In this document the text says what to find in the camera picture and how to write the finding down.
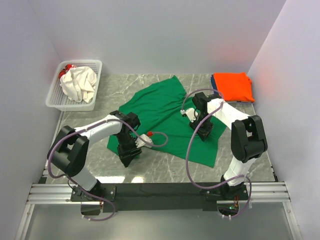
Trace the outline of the green t shirt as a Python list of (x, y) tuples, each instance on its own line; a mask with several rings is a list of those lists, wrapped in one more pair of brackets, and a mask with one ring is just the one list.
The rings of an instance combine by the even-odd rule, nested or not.
[[(185, 159), (187, 148), (193, 134), (189, 126), (189, 119), (181, 115), (181, 107), (193, 108), (191, 98), (185, 100), (186, 90), (176, 76), (154, 83), (134, 94), (125, 104), (119, 107), (119, 111), (125, 115), (132, 112), (136, 114), (141, 125), (137, 129), (139, 135), (148, 132), (162, 132), (168, 136), (154, 135), (153, 143), (155, 150), (169, 153), (181, 159)], [(195, 136), (190, 153), (189, 161), (214, 167), (218, 153), (218, 142), (226, 126), (217, 118), (212, 117), (213, 129), (205, 141)]]

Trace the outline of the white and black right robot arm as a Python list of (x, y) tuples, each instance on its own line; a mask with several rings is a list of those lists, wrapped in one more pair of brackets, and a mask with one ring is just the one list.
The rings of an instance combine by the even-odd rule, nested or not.
[(268, 149), (263, 121), (258, 115), (248, 115), (228, 104), (217, 90), (211, 95), (205, 95), (203, 90), (192, 94), (195, 107), (180, 111), (189, 119), (192, 138), (199, 136), (202, 141), (208, 138), (213, 129), (212, 117), (231, 131), (232, 160), (221, 182), (213, 186), (222, 198), (230, 200), (244, 189), (248, 170)]

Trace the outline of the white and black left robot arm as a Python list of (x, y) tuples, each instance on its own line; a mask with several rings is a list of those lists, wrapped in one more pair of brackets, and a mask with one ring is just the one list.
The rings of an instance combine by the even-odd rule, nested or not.
[(104, 190), (85, 167), (88, 149), (102, 139), (115, 136), (117, 153), (124, 167), (142, 153), (132, 132), (140, 126), (138, 116), (130, 112), (123, 114), (115, 110), (105, 118), (80, 128), (64, 126), (58, 132), (48, 154), (48, 173), (52, 178), (68, 177), (82, 188), (82, 195), (88, 201), (102, 198)]

